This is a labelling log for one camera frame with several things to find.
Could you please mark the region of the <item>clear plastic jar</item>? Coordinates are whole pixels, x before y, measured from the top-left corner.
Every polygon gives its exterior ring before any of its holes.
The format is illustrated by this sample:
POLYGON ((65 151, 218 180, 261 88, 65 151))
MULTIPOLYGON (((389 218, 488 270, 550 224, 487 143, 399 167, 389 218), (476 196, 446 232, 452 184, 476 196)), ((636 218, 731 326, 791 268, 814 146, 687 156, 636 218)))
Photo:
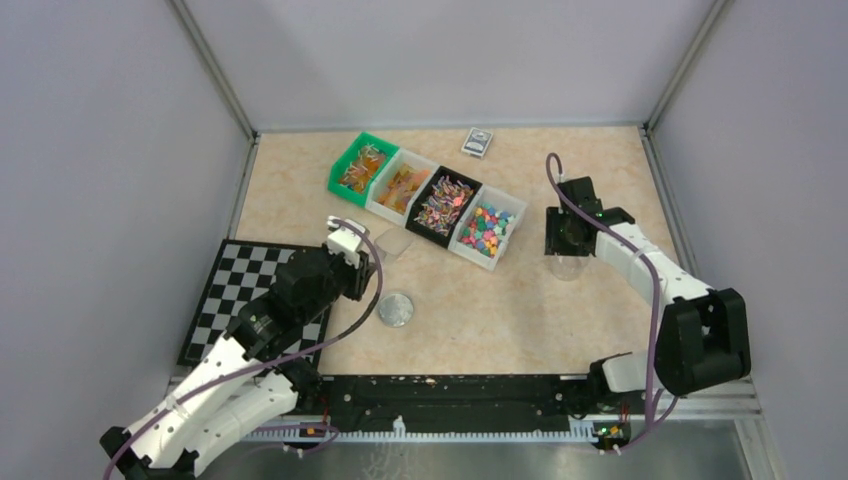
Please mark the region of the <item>clear plastic jar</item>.
POLYGON ((588 267, 589 256, 552 255, 547 257, 548 268, 558 280, 569 282, 578 279, 588 267))

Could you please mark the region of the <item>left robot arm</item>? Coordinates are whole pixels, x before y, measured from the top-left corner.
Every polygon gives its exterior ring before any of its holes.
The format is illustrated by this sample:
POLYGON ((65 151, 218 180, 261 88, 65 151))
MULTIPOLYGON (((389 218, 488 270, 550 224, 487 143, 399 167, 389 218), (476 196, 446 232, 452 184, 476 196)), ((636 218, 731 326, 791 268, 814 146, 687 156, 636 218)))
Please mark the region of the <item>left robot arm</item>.
POLYGON ((345 231, 319 247, 294 251, 269 289, 249 301, 191 373, 149 413, 100 438, 109 461, 102 473, 126 479, 197 479, 225 451, 274 416, 308 413, 320 386, 297 375, 307 356, 352 335, 376 309, 385 274, 376 245, 345 231), (378 289, 365 311, 341 333, 297 351, 293 335, 340 298, 362 299, 370 280, 378 289))

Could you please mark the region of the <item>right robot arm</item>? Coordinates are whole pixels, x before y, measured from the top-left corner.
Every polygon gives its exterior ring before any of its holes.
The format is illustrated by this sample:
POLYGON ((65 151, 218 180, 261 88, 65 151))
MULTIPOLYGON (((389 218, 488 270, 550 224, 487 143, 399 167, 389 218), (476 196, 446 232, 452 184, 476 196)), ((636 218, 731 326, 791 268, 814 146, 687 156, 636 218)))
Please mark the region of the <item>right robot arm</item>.
POLYGON ((620 207, 604 208, 588 177, 556 184, 546 211, 545 253, 594 257, 612 267, 650 306, 649 344, 591 363, 586 397, 612 412, 631 392, 659 388, 686 396, 741 379, 752 369, 746 304, 671 260, 620 207))

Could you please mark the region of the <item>white bin colourful candies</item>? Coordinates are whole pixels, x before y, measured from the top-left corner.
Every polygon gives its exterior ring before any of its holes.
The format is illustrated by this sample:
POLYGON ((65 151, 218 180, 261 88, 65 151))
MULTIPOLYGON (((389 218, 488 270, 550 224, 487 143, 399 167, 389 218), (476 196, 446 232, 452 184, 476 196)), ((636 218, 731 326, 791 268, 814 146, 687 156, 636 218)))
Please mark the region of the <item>white bin colourful candies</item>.
POLYGON ((528 204, 500 189, 483 185, 457 222, 448 250, 494 271, 521 225, 528 204))

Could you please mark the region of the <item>white bin orange candies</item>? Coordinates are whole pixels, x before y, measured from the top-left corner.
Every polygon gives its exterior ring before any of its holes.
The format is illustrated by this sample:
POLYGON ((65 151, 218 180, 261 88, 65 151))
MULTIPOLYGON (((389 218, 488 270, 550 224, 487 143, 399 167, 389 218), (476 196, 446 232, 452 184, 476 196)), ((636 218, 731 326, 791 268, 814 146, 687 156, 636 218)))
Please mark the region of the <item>white bin orange candies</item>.
POLYGON ((399 149, 371 182, 365 209, 404 226, 413 201, 437 168, 437 163, 407 149, 399 149))

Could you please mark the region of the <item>silver jar lid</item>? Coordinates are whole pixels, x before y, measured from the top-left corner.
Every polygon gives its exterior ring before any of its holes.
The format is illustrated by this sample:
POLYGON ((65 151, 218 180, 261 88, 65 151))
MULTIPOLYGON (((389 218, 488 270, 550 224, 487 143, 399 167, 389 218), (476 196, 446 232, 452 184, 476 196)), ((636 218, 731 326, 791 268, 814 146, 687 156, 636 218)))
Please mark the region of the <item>silver jar lid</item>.
POLYGON ((391 293, 383 297, 377 305, 380 321, 391 328, 405 326, 414 316, 412 300, 403 293, 391 293))

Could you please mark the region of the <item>black white checkerboard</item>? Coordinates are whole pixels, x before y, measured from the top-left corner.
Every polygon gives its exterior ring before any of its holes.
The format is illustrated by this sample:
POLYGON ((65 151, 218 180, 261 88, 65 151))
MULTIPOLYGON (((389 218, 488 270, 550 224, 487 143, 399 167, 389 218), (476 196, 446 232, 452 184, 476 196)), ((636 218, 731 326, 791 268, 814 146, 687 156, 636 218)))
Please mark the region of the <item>black white checkerboard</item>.
POLYGON ((302 245, 224 240, 213 262, 183 341, 177 365, 197 366, 223 335, 230 320, 267 292, 275 271, 302 245))

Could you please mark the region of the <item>green candy bin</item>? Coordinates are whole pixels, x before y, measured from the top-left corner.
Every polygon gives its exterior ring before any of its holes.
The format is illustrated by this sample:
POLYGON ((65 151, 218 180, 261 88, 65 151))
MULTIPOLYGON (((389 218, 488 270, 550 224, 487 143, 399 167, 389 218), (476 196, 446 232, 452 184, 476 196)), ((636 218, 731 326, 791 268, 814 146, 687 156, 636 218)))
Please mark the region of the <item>green candy bin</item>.
POLYGON ((359 207, 365 207, 379 173, 400 147, 368 132, 361 132, 330 169, 327 190, 359 207))

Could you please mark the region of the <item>black candy bin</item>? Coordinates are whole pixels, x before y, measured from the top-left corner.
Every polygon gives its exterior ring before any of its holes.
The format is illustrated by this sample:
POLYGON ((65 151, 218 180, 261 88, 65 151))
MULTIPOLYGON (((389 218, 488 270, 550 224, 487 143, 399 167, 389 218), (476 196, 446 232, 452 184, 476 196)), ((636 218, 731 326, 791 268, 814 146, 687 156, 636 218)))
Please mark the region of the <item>black candy bin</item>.
POLYGON ((439 166, 421 192, 410 202, 405 228, 447 248, 482 183, 445 166, 439 166))

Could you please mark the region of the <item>playing card box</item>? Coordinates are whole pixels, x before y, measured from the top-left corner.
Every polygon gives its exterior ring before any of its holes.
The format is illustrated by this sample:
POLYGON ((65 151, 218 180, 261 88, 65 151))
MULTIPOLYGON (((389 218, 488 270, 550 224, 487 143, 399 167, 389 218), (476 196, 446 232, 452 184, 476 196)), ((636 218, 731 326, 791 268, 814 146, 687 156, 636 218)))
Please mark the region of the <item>playing card box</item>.
POLYGON ((472 127, 460 148, 460 151, 466 155, 482 159, 492 140, 493 133, 480 128, 472 127))

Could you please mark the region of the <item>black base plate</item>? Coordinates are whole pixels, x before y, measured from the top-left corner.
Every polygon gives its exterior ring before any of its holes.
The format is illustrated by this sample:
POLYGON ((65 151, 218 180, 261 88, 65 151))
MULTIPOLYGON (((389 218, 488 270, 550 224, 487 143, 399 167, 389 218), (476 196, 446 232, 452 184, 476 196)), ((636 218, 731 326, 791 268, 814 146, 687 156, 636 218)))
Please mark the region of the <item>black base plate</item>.
POLYGON ((344 433, 387 432, 402 420, 411 433, 501 434, 643 411, 642 392, 610 393, 583 375, 326 375, 283 417, 344 433))

